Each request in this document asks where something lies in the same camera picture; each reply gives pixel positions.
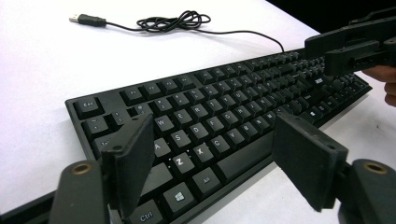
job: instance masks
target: shift key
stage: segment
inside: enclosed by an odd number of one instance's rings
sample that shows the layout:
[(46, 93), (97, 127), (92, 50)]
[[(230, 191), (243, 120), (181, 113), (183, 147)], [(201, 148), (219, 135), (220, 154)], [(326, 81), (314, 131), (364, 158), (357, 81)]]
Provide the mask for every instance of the shift key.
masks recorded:
[(172, 187), (175, 179), (172, 177), (165, 163), (151, 168), (145, 186), (140, 194), (140, 203), (156, 197), (159, 193)]
[(221, 183), (230, 183), (246, 170), (270, 156), (272, 152), (273, 135), (274, 132), (270, 132), (215, 164), (213, 166), (213, 171), (216, 173)]

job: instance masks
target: keycap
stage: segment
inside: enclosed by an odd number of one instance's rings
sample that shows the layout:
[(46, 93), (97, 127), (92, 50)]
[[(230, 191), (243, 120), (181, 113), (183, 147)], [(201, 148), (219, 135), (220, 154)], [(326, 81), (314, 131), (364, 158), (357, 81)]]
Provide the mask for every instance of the keycap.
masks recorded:
[(193, 176), (190, 183), (191, 191), (199, 201), (221, 188), (219, 179), (210, 167)]
[(165, 224), (166, 221), (154, 200), (150, 200), (136, 207), (128, 217), (131, 224)]
[(242, 147), (234, 154), (224, 158), (213, 166), (213, 171), (222, 184), (234, 180), (246, 170), (264, 160), (272, 152), (272, 134), (269, 133), (254, 141), (249, 147)]
[(166, 191), (160, 198), (160, 202), (170, 219), (179, 217), (197, 204), (184, 182)]
[(83, 97), (74, 103), (74, 107), (80, 119), (87, 119), (103, 114), (103, 108), (99, 100), (92, 96)]
[(140, 202), (143, 203), (158, 196), (163, 190), (172, 186), (174, 181), (175, 179), (172, 177), (165, 163), (162, 162), (152, 167), (140, 194)]
[(85, 120), (82, 123), (82, 127), (84, 128), (88, 139), (91, 140), (110, 133), (110, 129), (108, 128), (105, 119), (101, 116)]
[(120, 94), (126, 105), (137, 105), (145, 101), (137, 87), (127, 87)]
[(180, 181), (191, 175), (195, 170), (194, 163), (192, 163), (190, 157), (185, 152), (172, 158), (170, 164), (174, 174)]

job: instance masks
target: spacebar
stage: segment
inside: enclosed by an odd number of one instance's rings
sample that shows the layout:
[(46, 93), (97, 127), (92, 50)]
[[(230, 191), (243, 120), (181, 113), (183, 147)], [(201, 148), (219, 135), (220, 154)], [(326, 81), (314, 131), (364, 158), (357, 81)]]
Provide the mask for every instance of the spacebar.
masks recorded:
[(221, 183), (229, 183), (268, 157), (272, 152), (273, 135), (274, 132), (270, 132), (215, 164), (213, 170)]

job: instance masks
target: ctrl key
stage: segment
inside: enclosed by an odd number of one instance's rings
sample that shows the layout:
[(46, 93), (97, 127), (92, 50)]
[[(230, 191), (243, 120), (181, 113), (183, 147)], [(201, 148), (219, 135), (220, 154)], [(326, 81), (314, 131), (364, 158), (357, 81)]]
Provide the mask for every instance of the ctrl key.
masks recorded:
[(130, 224), (162, 224), (166, 223), (163, 215), (153, 200), (138, 206), (128, 218)]

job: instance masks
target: black keycap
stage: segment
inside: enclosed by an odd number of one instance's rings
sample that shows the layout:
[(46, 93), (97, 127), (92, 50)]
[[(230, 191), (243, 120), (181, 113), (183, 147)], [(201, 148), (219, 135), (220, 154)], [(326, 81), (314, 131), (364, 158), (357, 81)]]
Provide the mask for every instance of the black keycap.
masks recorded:
[(248, 112), (248, 110), (242, 105), (234, 109), (233, 113), (236, 115), (241, 123), (246, 122), (252, 118), (250, 112)]
[(209, 73), (215, 78), (216, 81), (221, 81), (227, 78), (227, 75), (223, 73), (219, 68), (211, 69)]
[(167, 78), (167, 79), (159, 82), (158, 86), (160, 87), (161, 91), (165, 95), (169, 95), (169, 94), (178, 92), (178, 87), (177, 87), (176, 83), (174, 82), (174, 80), (172, 80), (171, 78)]
[(160, 198), (161, 206), (170, 219), (175, 219), (197, 204), (183, 182), (166, 191)]
[(137, 105), (145, 101), (137, 87), (127, 87), (120, 94), (126, 105)]
[(212, 85), (204, 86), (201, 88), (201, 92), (204, 94), (206, 100), (215, 99), (220, 96), (219, 92)]
[(200, 104), (205, 100), (204, 95), (197, 89), (187, 91), (185, 94), (193, 105)]
[(148, 100), (152, 100), (163, 96), (163, 93), (161, 92), (160, 88), (155, 83), (148, 83), (143, 85), (140, 88), (140, 91)]
[(140, 104), (140, 105), (135, 105), (134, 107), (131, 108), (130, 110), (131, 116), (136, 116), (136, 115), (141, 115), (141, 114), (152, 114), (152, 110), (149, 107), (148, 104)]
[(192, 163), (190, 157), (185, 152), (175, 156), (170, 164), (174, 174), (180, 181), (191, 175), (195, 170), (194, 163)]
[(247, 143), (245, 137), (236, 129), (231, 129), (223, 137), (233, 150), (237, 150)]
[(85, 120), (82, 123), (82, 127), (85, 134), (87, 134), (87, 138), (91, 140), (110, 133), (105, 119), (101, 116)]
[(128, 217), (131, 224), (164, 224), (166, 223), (163, 215), (158, 209), (157, 204), (150, 200), (136, 207), (134, 212)]
[(219, 120), (228, 130), (238, 126), (239, 120), (231, 111), (226, 111), (219, 116)]
[(213, 171), (223, 184), (234, 180), (247, 169), (271, 155), (273, 135), (267, 134), (224, 158), (213, 166)]
[(215, 157), (205, 143), (192, 149), (191, 159), (200, 169), (215, 161)]
[(171, 148), (166, 144), (163, 138), (159, 138), (154, 141), (154, 153), (155, 160), (154, 163), (159, 163), (169, 158), (172, 155)]
[(193, 124), (192, 118), (185, 109), (173, 113), (174, 125), (179, 129), (184, 129)]
[(250, 122), (246, 122), (238, 127), (238, 131), (245, 137), (248, 142), (256, 140), (259, 137), (259, 132), (253, 127)]
[(195, 122), (200, 122), (209, 117), (209, 113), (207, 113), (202, 105), (193, 105), (188, 109), (188, 112)]
[(224, 95), (224, 94), (228, 94), (228, 93), (232, 92), (230, 86), (227, 85), (227, 83), (225, 83), (225, 81), (221, 81), (216, 84), (213, 84), (213, 86), (216, 88), (216, 90), (218, 90), (220, 95)]
[(174, 108), (171, 106), (171, 104), (166, 98), (160, 98), (154, 100), (153, 102), (150, 103), (150, 107), (158, 117), (169, 114), (174, 111)]
[(187, 99), (187, 97), (183, 93), (178, 93), (175, 95), (172, 95), (168, 98), (169, 102), (171, 105), (174, 107), (174, 109), (179, 110), (179, 109), (185, 109), (189, 106), (191, 106), (190, 101)]
[(210, 167), (192, 177), (191, 191), (199, 201), (207, 198), (221, 188), (221, 183)]
[(269, 133), (272, 130), (271, 125), (263, 117), (257, 117), (251, 123), (259, 134)]
[(206, 130), (202, 123), (196, 123), (191, 125), (190, 128), (187, 129), (190, 140), (195, 144), (201, 144), (207, 139), (209, 139), (209, 132)]
[(231, 94), (231, 96), (236, 101), (237, 105), (244, 105), (245, 103), (248, 102), (248, 98), (241, 91), (236, 91), (233, 94)]
[(232, 153), (230, 146), (221, 135), (210, 140), (207, 145), (217, 159), (222, 159)]
[(108, 120), (110, 122), (111, 127), (114, 130), (118, 130), (124, 123), (129, 120), (131, 117), (129, 116), (126, 110), (119, 110), (108, 115)]
[(206, 101), (204, 103), (204, 107), (206, 108), (207, 113), (209, 113), (209, 116), (215, 116), (224, 111), (222, 105), (216, 99)]
[(102, 149), (110, 142), (111, 138), (114, 136), (114, 133), (98, 137), (92, 142), (92, 151), (95, 158), (101, 157)]
[(87, 96), (74, 103), (79, 119), (87, 119), (103, 114), (103, 108), (96, 97)]
[(212, 75), (210, 75), (210, 73), (207, 71), (198, 72), (197, 74), (195, 74), (195, 76), (203, 85), (210, 84), (215, 81)]
[(195, 84), (191, 81), (191, 79), (188, 76), (176, 77), (174, 81), (181, 91), (186, 91), (195, 88)]
[(222, 134), (225, 131), (224, 125), (217, 117), (207, 119), (204, 122), (204, 126), (206, 127), (206, 130), (209, 132), (211, 136)]
[(224, 110), (231, 110), (237, 106), (236, 101), (228, 94), (221, 96), (219, 103), (224, 107)]
[(172, 186), (175, 181), (165, 163), (162, 162), (152, 167), (140, 194), (140, 202), (143, 203), (157, 197), (161, 192)]
[(156, 118), (154, 122), (154, 131), (160, 137), (166, 136), (176, 130), (175, 125), (166, 115)]
[(183, 130), (171, 133), (168, 137), (168, 141), (176, 153), (181, 153), (192, 145), (192, 141)]

